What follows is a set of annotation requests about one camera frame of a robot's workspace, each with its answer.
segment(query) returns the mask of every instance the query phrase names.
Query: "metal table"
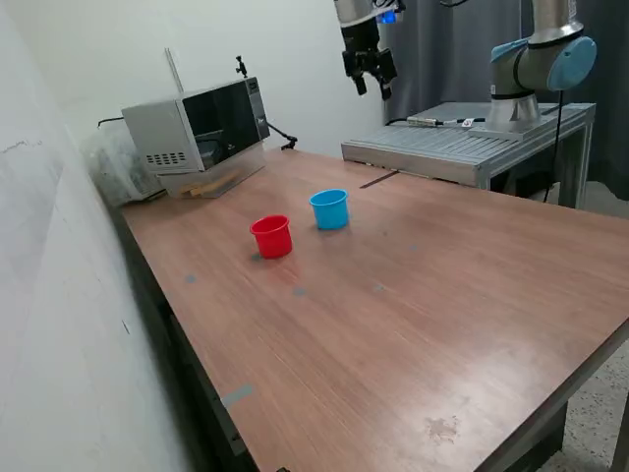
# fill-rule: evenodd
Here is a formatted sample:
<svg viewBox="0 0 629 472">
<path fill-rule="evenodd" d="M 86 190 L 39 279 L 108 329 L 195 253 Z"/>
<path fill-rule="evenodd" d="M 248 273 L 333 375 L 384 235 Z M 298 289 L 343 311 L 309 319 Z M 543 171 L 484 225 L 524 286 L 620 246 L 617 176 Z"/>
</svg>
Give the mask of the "metal table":
<svg viewBox="0 0 629 472">
<path fill-rule="evenodd" d="M 484 118 L 489 107 L 489 103 L 451 102 L 415 116 L 442 121 Z M 493 177 L 553 146 L 558 107 L 543 103 L 540 110 L 542 122 L 526 133 L 523 141 L 492 137 L 483 125 L 421 128 L 402 123 L 343 143 L 343 158 L 489 189 Z M 563 108 L 559 204 L 564 207 L 583 206 L 595 114 L 596 105 L 592 103 L 571 103 Z"/>
</svg>

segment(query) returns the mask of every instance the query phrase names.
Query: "blue cup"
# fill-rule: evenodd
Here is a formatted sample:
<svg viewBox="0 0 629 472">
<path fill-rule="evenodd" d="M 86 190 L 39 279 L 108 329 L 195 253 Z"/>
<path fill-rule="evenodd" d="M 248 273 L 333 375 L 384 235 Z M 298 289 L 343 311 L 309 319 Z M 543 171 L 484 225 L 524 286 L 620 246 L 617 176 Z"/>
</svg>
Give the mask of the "blue cup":
<svg viewBox="0 0 629 472">
<path fill-rule="evenodd" d="M 331 189 L 311 197 L 318 229 L 340 229 L 347 225 L 350 219 L 347 195 L 345 190 Z"/>
</svg>

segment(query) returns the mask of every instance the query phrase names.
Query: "white wall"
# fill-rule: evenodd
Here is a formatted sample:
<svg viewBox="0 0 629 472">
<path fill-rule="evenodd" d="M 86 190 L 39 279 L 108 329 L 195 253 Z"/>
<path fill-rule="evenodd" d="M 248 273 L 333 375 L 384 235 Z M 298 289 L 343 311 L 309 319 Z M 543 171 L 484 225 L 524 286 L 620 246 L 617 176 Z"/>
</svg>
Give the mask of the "white wall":
<svg viewBox="0 0 629 472">
<path fill-rule="evenodd" d="M 176 91 L 165 47 L 190 90 L 234 80 L 242 54 L 269 120 L 301 149 L 341 155 L 382 122 L 377 83 L 358 97 L 345 77 L 332 0 L 5 2 L 79 142 L 99 119 Z"/>
<path fill-rule="evenodd" d="M 1 2 L 0 62 L 0 470 L 192 470 L 117 238 Z"/>
</svg>

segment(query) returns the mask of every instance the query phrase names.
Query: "plastic cup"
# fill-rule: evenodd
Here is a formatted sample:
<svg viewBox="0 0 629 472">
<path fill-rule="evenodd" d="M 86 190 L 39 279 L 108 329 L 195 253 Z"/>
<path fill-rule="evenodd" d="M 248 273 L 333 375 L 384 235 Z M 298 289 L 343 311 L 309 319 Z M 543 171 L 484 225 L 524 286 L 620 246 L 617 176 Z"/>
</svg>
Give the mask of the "plastic cup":
<svg viewBox="0 0 629 472">
<path fill-rule="evenodd" d="M 252 224 L 259 254 L 265 259 L 278 259 L 293 250 L 289 219 L 283 214 L 272 214 Z"/>
<path fill-rule="evenodd" d="M 345 190 L 330 189 L 311 197 L 318 229 L 340 229 L 347 225 L 350 219 L 347 196 Z"/>
</svg>

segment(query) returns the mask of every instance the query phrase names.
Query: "tape mark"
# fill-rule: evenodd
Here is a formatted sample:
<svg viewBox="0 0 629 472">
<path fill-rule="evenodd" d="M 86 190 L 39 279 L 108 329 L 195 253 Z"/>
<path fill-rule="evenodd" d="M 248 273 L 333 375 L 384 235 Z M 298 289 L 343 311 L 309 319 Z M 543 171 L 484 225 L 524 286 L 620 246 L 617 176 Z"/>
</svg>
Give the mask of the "tape mark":
<svg viewBox="0 0 629 472">
<path fill-rule="evenodd" d="M 223 406 L 225 408 L 229 408 L 230 406 L 232 406 L 237 401 L 240 401 L 243 398 L 248 397 L 252 393 L 254 393 L 254 389 L 252 388 L 252 386 L 251 385 L 245 385 L 245 386 L 240 387 L 236 391 L 233 391 L 229 395 L 223 396 L 220 399 L 220 401 L 221 401 L 221 403 L 223 404 Z"/>
<path fill-rule="evenodd" d="M 15 143 L 12 146 L 5 147 L 4 149 L 0 150 L 0 154 L 6 154 L 7 152 L 10 152 L 10 151 L 12 151 L 14 149 L 19 148 L 20 146 L 28 146 L 28 144 L 27 144 L 26 141 L 20 141 L 18 143 Z"/>
<path fill-rule="evenodd" d="M 383 180 L 386 179 L 390 179 L 391 177 L 393 177 L 395 174 L 399 174 L 400 171 L 399 170 L 394 170 L 393 172 L 383 175 L 382 177 L 379 177 L 375 180 L 372 180 L 371 182 L 368 182 L 367 184 L 365 184 L 364 186 L 361 187 L 361 189 L 368 189 L 369 187 L 371 187 L 372 185 L 378 184 L 380 182 L 382 182 Z"/>
</svg>

